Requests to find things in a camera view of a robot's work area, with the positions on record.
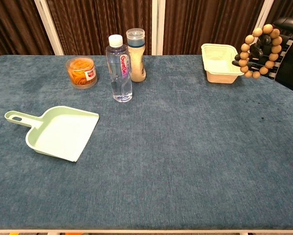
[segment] wooden beads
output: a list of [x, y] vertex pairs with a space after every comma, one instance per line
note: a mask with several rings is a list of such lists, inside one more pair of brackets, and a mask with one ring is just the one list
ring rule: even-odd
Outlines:
[[272, 40], [272, 44], [274, 46], [280, 45], [282, 43], [282, 38], [280, 36], [276, 37], [275, 39]]
[[280, 31], [279, 29], [275, 28], [271, 31], [271, 33], [269, 34], [269, 36], [274, 39], [276, 37], [278, 37], [280, 35]]
[[247, 52], [249, 50], [249, 44], [244, 43], [241, 46], [241, 51]]
[[274, 46], [271, 48], [271, 52], [278, 54], [282, 50], [282, 47], [280, 45]]
[[264, 75], [268, 72], [268, 69], [266, 67], [261, 67], [259, 72], [260, 72], [260, 74]]
[[253, 35], [248, 35], [246, 38], [245, 38], [245, 43], [246, 44], [252, 44], [254, 42], [255, 38]]
[[271, 69], [273, 66], [274, 66], [274, 62], [273, 62], [273, 61], [268, 60], [268, 61], [265, 63], [265, 67], [266, 67], [267, 69]]
[[261, 29], [261, 28], [256, 28], [256, 29], [254, 29], [254, 31], [253, 31], [253, 36], [254, 37], [259, 37], [260, 35], [262, 35], [263, 34], [263, 30]]
[[247, 60], [239, 60], [239, 66], [240, 67], [243, 67], [243, 66], [245, 66], [247, 64], [248, 64], [248, 61]]
[[252, 71], [247, 71], [246, 73], [244, 73], [245, 77], [252, 77], [253, 73]]
[[266, 24], [263, 27], [263, 33], [268, 34], [271, 33], [273, 30], [273, 26], [271, 24]]
[[248, 66], [243, 66], [240, 68], [241, 72], [247, 72], [248, 71]]
[[256, 71], [253, 73], [253, 78], [259, 78], [260, 77], [260, 72]]
[[278, 54], [274, 54], [274, 53], [271, 53], [269, 55], [269, 60], [270, 61], [276, 61], [278, 59], [279, 55]]
[[241, 52], [240, 53], [240, 58], [242, 59], [242, 60], [245, 60], [246, 58], [248, 58], [248, 52]]

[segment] dustpan handle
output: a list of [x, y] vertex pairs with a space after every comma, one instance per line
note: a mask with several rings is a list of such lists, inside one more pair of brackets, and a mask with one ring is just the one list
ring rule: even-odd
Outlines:
[[17, 111], [9, 111], [5, 114], [5, 118], [7, 121], [23, 125], [23, 126], [28, 126], [28, 127], [37, 127], [41, 121], [39, 120], [39, 117], [20, 113]]

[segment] condiment bottle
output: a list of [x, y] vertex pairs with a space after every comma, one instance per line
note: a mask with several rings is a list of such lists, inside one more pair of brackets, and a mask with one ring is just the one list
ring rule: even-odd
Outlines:
[[143, 64], [145, 51], [145, 32], [141, 28], [132, 28], [127, 31], [128, 49], [131, 58], [131, 80], [142, 82], [146, 77]]

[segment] white bottle cap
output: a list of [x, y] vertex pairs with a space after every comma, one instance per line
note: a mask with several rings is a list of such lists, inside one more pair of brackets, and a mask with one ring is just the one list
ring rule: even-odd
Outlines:
[[123, 42], [122, 42], [122, 36], [119, 34], [113, 34], [108, 37], [109, 45], [111, 47], [121, 47]]

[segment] plastic food container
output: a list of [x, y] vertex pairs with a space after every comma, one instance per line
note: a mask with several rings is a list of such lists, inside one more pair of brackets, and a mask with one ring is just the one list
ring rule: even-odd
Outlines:
[[86, 56], [78, 56], [66, 62], [71, 84], [77, 89], [92, 87], [97, 82], [94, 61]]
[[240, 67], [232, 61], [238, 53], [233, 46], [221, 44], [203, 44], [202, 57], [207, 80], [214, 83], [233, 83], [239, 75], [243, 75]]

